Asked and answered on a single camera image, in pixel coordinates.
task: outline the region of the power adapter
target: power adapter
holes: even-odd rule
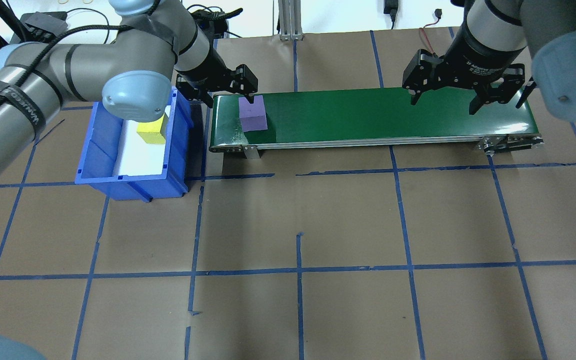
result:
[[[397,11],[400,9],[400,0],[384,0],[383,13],[390,15],[390,20],[395,21]]]

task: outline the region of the purple foam block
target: purple foam block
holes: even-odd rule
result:
[[[252,104],[243,96],[239,98],[239,121],[241,121],[241,130],[243,132],[268,130],[263,95],[255,96]]]

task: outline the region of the conveyor belt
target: conveyor belt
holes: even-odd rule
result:
[[[431,91],[418,105],[402,88],[267,93],[268,130],[242,132],[239,95],[215,98],[210,151],[330,148],[440,142],[477,142],[484,137],[525,141],[539,135],[528,104],[491,104],[468,114],[473,91]]]

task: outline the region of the yellow block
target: yellow block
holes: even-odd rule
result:
[[[168,116],[163,114],[158,120],[151,122],[140,122],[137,125],[137,134],[147,144],[166,144],[166,127]]]

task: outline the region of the blue plastic bin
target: blue plastic bin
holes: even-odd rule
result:
[[[188,192],[184,183],[188,131],[193,127],[190,104],[172,88],[166,127],[163,169],[158,175],[113,176],[124,120],[95,102],[87,128],[75,184],[87,184],[114,200],[179,198]]]

